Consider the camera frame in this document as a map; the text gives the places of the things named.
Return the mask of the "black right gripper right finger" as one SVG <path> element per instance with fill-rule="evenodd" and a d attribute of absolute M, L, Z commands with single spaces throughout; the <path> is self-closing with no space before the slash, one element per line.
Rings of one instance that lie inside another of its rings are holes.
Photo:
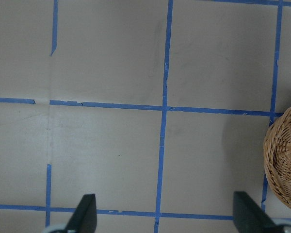
<path fill-rule="evenodd" d="M 233 223 L 239 233 L 280 233 L 276 225 L 243 191 L 233 194 Z"/>

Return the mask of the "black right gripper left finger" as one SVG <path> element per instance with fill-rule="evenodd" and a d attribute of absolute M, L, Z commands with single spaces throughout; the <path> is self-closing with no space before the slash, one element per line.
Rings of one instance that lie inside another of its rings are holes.
<path fill-rule="evenodd" d="M 97 228 L 95 194 L 85 194 L 64 228 L 65 233 L 94 233 Z"/>

